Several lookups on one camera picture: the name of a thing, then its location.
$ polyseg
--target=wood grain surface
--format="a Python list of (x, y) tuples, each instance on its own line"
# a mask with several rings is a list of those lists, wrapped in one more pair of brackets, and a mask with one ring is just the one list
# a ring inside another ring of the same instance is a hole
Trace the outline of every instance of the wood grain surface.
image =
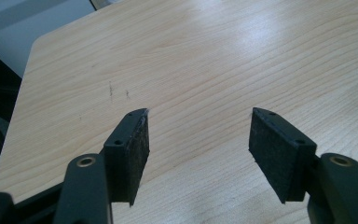
[(309, 223), (248, 151), (254, 106), (358, 160), (358, 1), (124, 0), (40, 37), (0, 159), (16, 202), (147, 107), (150, 156), (115, 223)]

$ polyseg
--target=black rubber pad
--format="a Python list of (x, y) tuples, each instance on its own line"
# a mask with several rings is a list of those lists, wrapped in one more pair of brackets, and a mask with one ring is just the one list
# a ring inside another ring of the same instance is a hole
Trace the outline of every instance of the black rubber pad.
[(316, 144), (278, 114), (254, 108), (249, 151), (282, 203), (304, 200), (305, 167), (312, 163)]
[(149, 156), (147, 109), (128, 113), (103, 145), (111, 202), (133, 205)]

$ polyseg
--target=screw hole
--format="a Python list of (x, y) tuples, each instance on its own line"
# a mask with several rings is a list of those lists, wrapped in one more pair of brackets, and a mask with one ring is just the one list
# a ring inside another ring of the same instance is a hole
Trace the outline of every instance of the screw hole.
[(305, 144), (304, 140), (296, 140), (296, 142), (299, 143), (299, 144)]
[(332, 163), (335, 163), (340, 166), (351, 166), (351, 161), (349, 161), (348, 159), (346, 159), (344, 157), (333, 156), (333, 157), (330, 157), (330, 161)]
[(123, 142), (121, 142), (120, 140), (116, 140), (115, 145), (118, 145), (118, 146), (123, 145)]
[(95, 162), (95, 158), (93, 157), (85, 157), (83, 159), (80, 159), (79, 161), (77, 161), (77, 166), (79, 167), (87, 167), (87, 166), (91, 166), (92, 164), (94, 164)]

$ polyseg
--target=black plastic bracket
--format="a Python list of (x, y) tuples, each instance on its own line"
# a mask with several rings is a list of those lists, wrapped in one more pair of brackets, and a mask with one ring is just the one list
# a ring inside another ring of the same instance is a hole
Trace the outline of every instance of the black plastic bracket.
[(358, 223), (358, 162), (315, 155), (316, 144), (278, 114), (254, 108), (249, 151), (282, 203), (310, 195), (311, 223)]
[(14, 204), (0, 193), (2, 223), (112, 223), (111, 204), (133, 205), (149, 155), (147, 109), (127, 114), (100, 154), (73, 159), (65, 179)]

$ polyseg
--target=light wood tabletop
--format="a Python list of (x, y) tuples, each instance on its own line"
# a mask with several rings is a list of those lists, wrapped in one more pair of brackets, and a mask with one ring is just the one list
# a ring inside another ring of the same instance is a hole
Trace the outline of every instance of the light wood tabletop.
[(254, 106), (358, 160), (358, 1), (123, 0), (37, 39), (0, 158), (20, 202), (149, 108), (150, 156), (115, 223), (309, 223), (248, 151)]

